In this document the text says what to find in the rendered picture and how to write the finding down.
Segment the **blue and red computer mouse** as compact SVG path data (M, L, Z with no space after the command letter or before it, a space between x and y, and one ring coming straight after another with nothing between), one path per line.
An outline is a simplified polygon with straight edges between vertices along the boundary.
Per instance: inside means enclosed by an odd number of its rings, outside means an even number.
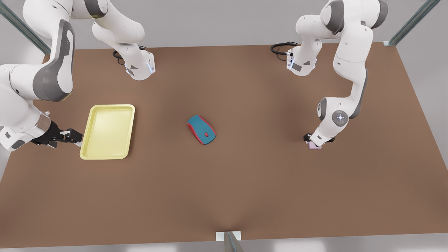
M195 138L202 144L207 145L212 142L216 133L212 126L200 115L195 115L187 121L187 126Z

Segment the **silver frame post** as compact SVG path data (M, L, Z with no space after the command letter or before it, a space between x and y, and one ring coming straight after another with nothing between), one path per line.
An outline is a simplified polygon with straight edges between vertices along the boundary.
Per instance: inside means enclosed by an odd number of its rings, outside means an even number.
M0 0L0 14L12 24L24 37L32 42L44 55L50 55L51 49L43 40L20 19L2 0Z
M245 252L241 240L241 231L216 232L216 241L224 242L224 252Z
M413 28L416 27L416 25L440 2L441 0L426 0L389 41L383 41L383 45L385 47L397 46L398 43L402 41L406 35L408 35L411 30L413 30Z

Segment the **yellow rectangular tray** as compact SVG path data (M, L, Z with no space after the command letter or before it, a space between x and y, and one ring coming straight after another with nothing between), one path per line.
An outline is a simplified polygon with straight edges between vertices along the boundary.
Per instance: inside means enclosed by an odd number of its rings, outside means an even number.
M135 107L133 105L95 105L85 127L80 158L120 160L130 148Z

